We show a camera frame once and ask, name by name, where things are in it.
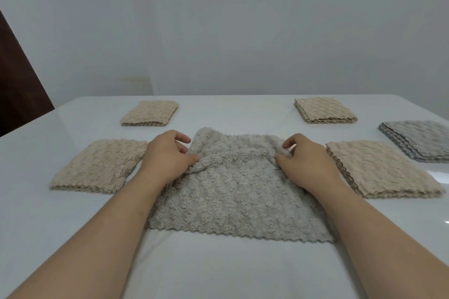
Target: beige towel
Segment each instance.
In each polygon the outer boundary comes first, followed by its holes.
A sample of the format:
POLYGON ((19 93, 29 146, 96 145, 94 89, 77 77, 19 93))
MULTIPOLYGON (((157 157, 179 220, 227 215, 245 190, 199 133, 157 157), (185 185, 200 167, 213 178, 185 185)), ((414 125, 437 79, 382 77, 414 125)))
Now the beige towel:
POLYGON ((179 104, 175 101, 140 101, 120 123, 163 127, 167 125, 178 107, 179 104))
POLYGON ((142 159, 147 144, 125 139, 95 141, 56 174, 50 189, 115 193, 142 159))
POLYGON ((330 142, 327 152, 364 198, 440 197, 445 189, 398 149, 383 142, 330 142))
POLYGON ((357 116, 333 97, 298 98, 295 107, 309 124, 357 122, 357 116))

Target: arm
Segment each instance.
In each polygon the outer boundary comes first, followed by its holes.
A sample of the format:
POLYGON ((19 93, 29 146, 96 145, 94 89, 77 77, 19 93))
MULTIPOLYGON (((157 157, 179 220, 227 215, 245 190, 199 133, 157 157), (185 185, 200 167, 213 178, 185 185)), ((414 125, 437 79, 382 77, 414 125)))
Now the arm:
POLYGON ((175 140, 190 142, 174 130, 151 141, 136 176, 8 298, 120 298, 156 197, 199 160, 175 140))
POLYGON ((370 299, 449 298, 449 267, 340 180, 324 147, 295 134, 276 154, 285 174, 321 203, 370 299))

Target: right hand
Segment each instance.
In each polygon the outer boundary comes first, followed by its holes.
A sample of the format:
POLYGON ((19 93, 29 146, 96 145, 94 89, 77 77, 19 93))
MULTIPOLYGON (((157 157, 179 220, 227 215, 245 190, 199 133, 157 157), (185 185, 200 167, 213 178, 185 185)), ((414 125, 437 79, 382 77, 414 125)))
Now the right hand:
POLYGON ((340 172, 326 149, 305 137, 295 134, 288 138, 282 147, 288 149, 295 145, 288 158, 276 154, 276 162, 296 185, 313 193, 317 187, 323 187, 340 181, 340 172))

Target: fluffy towel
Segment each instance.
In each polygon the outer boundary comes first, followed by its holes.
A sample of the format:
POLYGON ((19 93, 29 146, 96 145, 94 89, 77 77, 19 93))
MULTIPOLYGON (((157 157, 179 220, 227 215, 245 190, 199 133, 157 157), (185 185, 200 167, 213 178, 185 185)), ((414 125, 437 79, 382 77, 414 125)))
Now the fluffy towel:
POLYGON ((383 142, 327 143, 349 185, 364 198, 440 197, 445 189, 400 151, 383 142))
POLYGON ((414 160, 449 163, 449 128, 438 122, 383 122, 379 130, 414 160))
POLYGON ((148 142, 135 140, 98 140, 62 168, 50 189, 112 194, 142 159, 148 142))
POLYGON ((274 240, 334 241, 317 200, 276 165, 288 155, 276 136, 200 129, 190 152, 200 162, 156 200, 150 228, 274 240))
POLYGON ((295 107, 309 124, 357 122, 357 116, 333 97, 298 98, 295 107))
POLYGON ((121 120, 122 125, 163 127, 170 121, 179 104, 175 101, 140 101, 121 120))

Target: left hand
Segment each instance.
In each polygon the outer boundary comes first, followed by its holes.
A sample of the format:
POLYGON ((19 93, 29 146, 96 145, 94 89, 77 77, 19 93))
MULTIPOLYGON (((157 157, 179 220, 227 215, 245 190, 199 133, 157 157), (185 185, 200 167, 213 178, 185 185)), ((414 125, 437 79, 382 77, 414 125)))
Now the left hand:
POLYGON ((198 155, 187 154, 188 148, 182 143, 192 140, 176 130, 166 131, 148 143, 142 166, 136 176, 156 181, 160 189, 181 176, 189 166, 199 161, 198 155))

